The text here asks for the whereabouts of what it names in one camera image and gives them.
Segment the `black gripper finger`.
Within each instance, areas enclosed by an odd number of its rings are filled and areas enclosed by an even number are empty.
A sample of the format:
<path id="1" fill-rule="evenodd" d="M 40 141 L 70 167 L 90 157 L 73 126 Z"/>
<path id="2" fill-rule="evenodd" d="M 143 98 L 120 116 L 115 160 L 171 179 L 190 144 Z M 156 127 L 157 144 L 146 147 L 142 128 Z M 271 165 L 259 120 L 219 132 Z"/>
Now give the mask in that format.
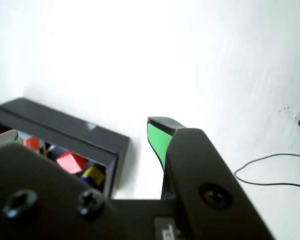
<path id="1" fill-rule="evenodd" d="M 253 204 L 203 130 L 162 116 L 147 139 L 163 169 L 161 199 L 176 203 L 185 240 L 271 240 Z"/>
<path id="2" fill-rule="evenodd" d="M 0 240 L 118 240 L 105 198 L 51 160 L 0 134 Z"/>

